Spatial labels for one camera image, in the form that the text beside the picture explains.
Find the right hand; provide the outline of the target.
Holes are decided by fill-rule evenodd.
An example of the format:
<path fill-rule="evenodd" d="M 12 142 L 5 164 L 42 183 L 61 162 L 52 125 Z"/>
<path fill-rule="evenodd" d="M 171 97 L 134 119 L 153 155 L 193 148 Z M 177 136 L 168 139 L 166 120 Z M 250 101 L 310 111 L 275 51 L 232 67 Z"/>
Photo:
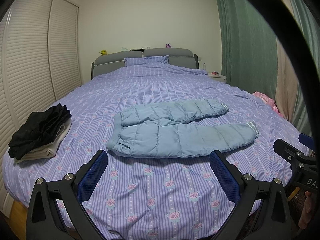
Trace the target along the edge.
<path fill-rule="evenodd" d="M 316 203 L 316 195 L 306 191 L 305 192 L 305 201 L 304 201 L 304 207 L 302 209 L 302 214 L 298 222 L 298 226 L 300 229 L 306 229 L 308 226 L 311 217 L 312 217 L 312 211 L 315 208 Z"/>

